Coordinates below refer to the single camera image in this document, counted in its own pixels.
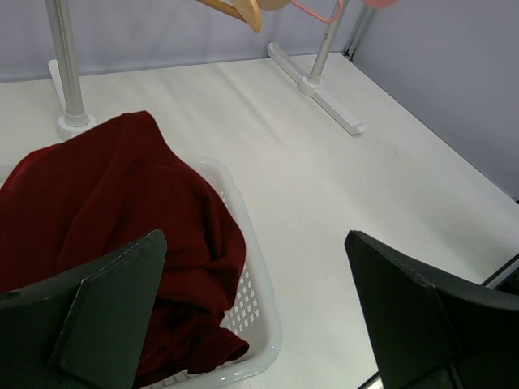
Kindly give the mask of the metal clothes rack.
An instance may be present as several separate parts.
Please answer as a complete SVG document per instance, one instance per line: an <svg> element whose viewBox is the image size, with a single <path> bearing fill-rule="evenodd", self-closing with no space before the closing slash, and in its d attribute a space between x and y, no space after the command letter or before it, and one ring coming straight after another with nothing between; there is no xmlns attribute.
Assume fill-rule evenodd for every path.
<svg viewBox="0 0 519 389"><path fill-rule="evenodd" d="M332 15L324 18L299 2L291 1L290 5L327 25L310 71L305 72L276 42L269 43L267 51L268 56L297 84L304 96L315 101L350 135L359 135L366 126L330 94L322 76L347 4L347 1L335 1ZM60 139L68 140L93 128L97 123L84 108L68 2L49 0L45 7L56 53L56 58L49 61L48 68L62 108L57 120L57 134Z"/></svg>

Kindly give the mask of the beige wooden hanger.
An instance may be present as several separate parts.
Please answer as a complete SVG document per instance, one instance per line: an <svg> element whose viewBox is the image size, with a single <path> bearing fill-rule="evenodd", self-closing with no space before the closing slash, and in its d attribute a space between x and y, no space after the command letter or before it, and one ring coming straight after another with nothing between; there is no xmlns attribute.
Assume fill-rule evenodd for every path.
<svg viewBox="0 0 519 389"><path fill-rule="evenodd" d="M287 7L291 0L258 0L258 6L263 11L279 11Z"/></svg>

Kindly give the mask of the light wood hanger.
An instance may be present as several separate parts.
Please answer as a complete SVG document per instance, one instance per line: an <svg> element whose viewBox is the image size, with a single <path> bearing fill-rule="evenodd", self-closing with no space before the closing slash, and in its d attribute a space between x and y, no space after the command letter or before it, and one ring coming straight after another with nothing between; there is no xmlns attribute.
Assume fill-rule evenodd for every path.
<svg viewBox="0 0 519 389"><path fill-rule="evenodd" d="M219 0L197 0L205 6L246 23L254 33L262 28L262 17L256 0L233 0L228 4Z"/></svg>

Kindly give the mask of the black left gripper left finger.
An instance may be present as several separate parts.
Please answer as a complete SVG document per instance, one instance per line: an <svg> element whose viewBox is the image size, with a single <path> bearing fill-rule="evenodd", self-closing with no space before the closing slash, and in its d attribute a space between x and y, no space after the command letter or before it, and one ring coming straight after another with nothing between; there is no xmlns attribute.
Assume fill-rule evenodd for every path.
<svg viewBox="0 0 519 389"><path fill-rule="evenodd" d="M165 263L155 229L1 295L3 388L130 388Z"/></svg>

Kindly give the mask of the thick pink plastic hanger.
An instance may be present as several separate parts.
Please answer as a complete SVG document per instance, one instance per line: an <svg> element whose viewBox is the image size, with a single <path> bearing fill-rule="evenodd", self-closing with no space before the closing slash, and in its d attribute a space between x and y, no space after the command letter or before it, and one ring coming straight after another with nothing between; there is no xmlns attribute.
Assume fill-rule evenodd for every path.
<svg viewBox="0 0 519 389"><path fill-rule="evenodd" d="M393 6L397 3L397 0L362 0L367 6L375 9L383 9Z"/></svg>

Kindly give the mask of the dark maroon t shirt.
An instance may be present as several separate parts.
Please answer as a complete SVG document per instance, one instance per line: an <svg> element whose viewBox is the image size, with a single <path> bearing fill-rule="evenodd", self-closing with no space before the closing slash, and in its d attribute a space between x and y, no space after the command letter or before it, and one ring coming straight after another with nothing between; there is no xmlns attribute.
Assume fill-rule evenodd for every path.
<svg viewBox="0 0 519 389"><path fill-rule="evenodd" d="M1 189L1 290L42 281L154 229L167 251L135 377L146 386L242 357L221 321L246 243L219 194L176 156L148 112L125 113L46 154Z"/></svg>

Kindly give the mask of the bright red t shirt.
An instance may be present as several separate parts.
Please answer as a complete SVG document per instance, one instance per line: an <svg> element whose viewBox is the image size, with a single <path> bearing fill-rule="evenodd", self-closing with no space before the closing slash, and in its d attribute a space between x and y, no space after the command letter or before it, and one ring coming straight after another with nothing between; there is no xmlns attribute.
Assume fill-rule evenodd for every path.
<svg viewBox="0 0 519 389"><path fill-rule="evenodd" d="M44 154L46 154L46 151L41 149L26 155L9 173L3 185L5 187L8 187L16 179L18 175L20 175L28 166L30 166L34 161L39 159Z"/></svg>

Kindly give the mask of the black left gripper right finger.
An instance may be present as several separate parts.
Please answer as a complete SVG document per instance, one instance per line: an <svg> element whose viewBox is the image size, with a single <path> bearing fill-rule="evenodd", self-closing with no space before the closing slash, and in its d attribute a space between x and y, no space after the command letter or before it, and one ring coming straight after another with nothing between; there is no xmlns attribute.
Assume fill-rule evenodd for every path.
<svg viewBox="0 0 519 389"><path fill-rule="evenodd" d="M518 272L491 289L361 231L345 252L384 388L518 386Z"/></svg>

